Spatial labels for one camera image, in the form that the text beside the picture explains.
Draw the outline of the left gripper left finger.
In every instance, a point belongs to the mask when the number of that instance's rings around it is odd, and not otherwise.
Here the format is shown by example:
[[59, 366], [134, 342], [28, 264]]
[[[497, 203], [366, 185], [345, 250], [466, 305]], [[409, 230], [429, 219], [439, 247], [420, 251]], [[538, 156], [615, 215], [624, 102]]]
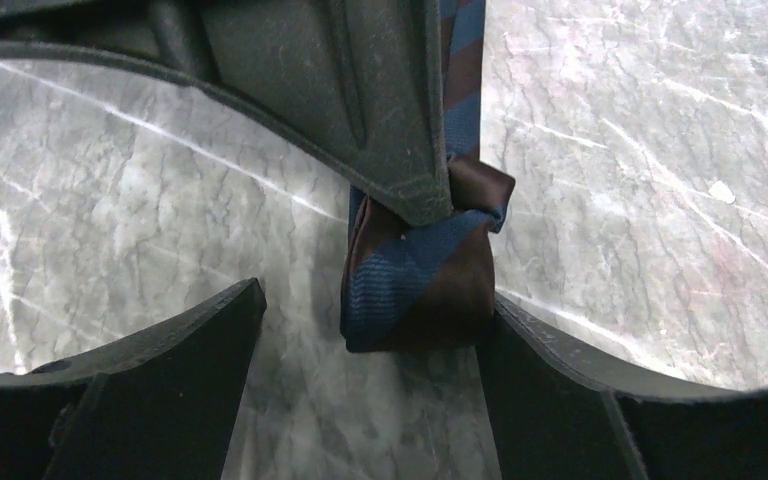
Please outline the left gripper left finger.
[[256, 279], [26, 374], [0, 373], [0, 479], [217, 479], [266, 310]]

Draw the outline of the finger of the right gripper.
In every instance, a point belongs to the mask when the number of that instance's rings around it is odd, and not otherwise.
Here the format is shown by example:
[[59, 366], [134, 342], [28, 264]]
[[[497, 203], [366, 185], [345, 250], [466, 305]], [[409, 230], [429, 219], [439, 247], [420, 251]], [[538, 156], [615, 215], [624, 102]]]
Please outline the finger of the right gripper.
[[414, 226], [452, 200], [436, 1], [0, 1], [0, 59], [191, 87]]

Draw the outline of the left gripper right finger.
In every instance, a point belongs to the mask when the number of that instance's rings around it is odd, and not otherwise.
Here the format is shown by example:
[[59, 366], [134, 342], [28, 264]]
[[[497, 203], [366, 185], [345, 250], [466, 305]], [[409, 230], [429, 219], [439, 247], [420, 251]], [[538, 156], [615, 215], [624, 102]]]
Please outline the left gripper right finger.
[[505, 479], [768, 479], [768, 387], [671, 377], [505, 297], [477, 360]]

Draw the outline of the navy brown striped tie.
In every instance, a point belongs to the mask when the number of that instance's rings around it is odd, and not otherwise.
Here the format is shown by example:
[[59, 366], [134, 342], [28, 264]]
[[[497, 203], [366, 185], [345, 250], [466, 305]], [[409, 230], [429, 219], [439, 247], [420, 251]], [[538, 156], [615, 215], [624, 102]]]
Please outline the navy brown striped tie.
[[411, 227], [350, 191], [340, 333], [352, 353], [470, 346], [491, 329], [495, 272], [489, 236], [504, 225], [516, 181], [480, 160], [486, 4], [441, 4], [443, 134], [454, 206]]

